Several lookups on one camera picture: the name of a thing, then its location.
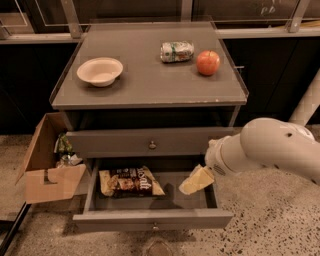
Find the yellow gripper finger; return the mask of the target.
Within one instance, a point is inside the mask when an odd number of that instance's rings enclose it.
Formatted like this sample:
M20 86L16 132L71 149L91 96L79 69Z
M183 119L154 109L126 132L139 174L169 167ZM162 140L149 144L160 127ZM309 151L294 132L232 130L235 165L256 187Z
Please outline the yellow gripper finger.
M197 165L190 175L181 183L179 190L185 195L191 195L215 181L214 174L207 166Z

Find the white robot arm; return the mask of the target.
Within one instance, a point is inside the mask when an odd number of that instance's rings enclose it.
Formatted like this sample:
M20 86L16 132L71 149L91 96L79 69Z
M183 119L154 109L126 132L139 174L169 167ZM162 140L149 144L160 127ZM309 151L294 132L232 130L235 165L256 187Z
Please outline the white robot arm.
M287 122L257 118L240 133L211 140L205 164L198 165L179 186L193 194L214 183L214 174L237 174L275 167L320 184L320 143L306 128L320 105L320 71L316 73Z

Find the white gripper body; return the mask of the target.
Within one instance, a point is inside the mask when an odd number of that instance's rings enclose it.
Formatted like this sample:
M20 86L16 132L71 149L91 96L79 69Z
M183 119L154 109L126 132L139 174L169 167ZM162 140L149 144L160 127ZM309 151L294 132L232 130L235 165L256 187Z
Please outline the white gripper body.
M205 153L205 164L220 175L236 175L243 171L244 152L240 137L225 136L211 139Z

